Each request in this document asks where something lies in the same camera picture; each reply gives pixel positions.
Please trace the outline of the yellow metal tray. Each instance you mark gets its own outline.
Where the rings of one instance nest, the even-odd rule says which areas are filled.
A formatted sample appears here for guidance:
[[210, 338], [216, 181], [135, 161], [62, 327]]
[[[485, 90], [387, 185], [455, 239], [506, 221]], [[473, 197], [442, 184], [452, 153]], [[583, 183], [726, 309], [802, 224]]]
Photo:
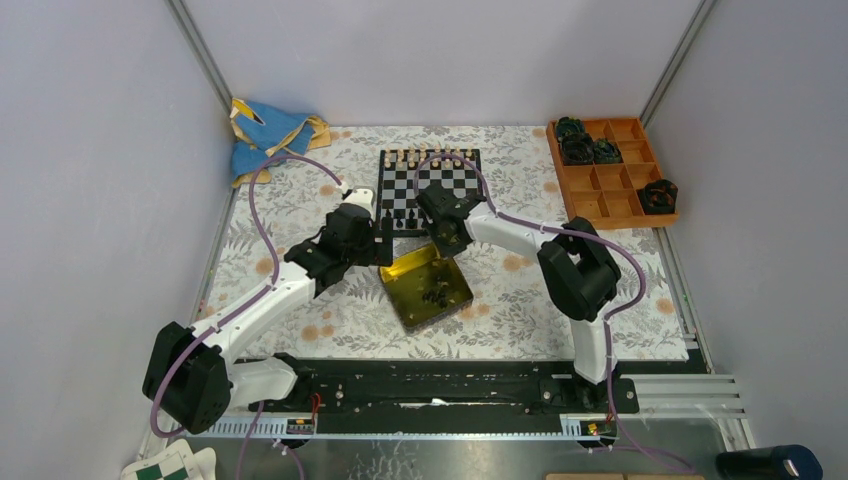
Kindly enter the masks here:
[[[408, 334], [414, 334], [471, 305], [474, 294], [454, 258], [441, 257], [434, 244], [396, 258], [391, 266], [379, 268], [380, 280], [398, 319]], [[450, 292], [450, 303], [440, 309], [424, 303], [422, 294], [442, 283]]]

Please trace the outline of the black white chess board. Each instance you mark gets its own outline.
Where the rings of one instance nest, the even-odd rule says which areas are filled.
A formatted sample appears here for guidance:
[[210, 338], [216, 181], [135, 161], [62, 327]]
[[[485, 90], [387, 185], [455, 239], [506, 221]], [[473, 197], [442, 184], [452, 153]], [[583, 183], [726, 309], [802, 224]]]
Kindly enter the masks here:
[[[437, 149], [393, 149], [380, 152], [378, 184], [376, 194], [376, 222], [380, 230], [380, 222], [385, 214], [389, 214], [394, 222], [395, 238], [423, 237], [427, 234], [424, 229], [424, 212], [418, 206], [413, 189], [413, 176], [420, 162], [439, 151]], [[476, 174], [465, 164], [451, 158], [437, 159], [421, 169], [418, 177], [420, 190], [429, 184], [436, 183], [450, 190], [458, 198], [482, 191]], [[396, 219], [394, 211], [404, 209], [406, 217]], [[418, 219], [418, 228], [405, 228], [409, 210], [414, 210]]]

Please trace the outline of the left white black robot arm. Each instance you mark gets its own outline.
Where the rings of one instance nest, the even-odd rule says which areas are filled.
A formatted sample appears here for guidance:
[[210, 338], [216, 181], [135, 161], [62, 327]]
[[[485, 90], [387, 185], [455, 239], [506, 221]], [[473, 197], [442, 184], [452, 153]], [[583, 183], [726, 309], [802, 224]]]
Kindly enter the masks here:
[[239, 357], [282, 316], [339, 283], [353, 267], [389, 266], [394, 222], [374, 219], [367, 208], [344, 202], [326, 216], [319, 232], [289, 248], [277, 271], [241, 305], [194, 327], [171, 322], [157, 334], [142, 393], [154, 406], [150, 422], [159, 436], [158, 413], [181, 430], [199, 434], [229, 410], [275, 400], [296, 411], [309, 401], [310, 385], [284, 360]]

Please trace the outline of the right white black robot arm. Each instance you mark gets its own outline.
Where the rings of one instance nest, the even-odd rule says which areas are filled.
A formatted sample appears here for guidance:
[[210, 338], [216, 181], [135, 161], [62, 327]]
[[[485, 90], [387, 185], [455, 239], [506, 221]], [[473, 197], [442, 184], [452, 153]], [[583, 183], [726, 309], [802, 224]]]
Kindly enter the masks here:
[[437, 184], [419, 189], [416, 201], [423, 210], [423, 226], [441, 255], [454, 257], [478, 242], [539, 265], [551, 302], [570, 321], [573, 398], [589, 412], [607, 405], [614, 393], [609, 378], [616, 359], [599, 313], [616, 297], [621, 271], [597, 241], [592, 224], [577, 217], [564, 226], [564, 233], [548, 232], [497, 210], [479, 193], [459, 198]]

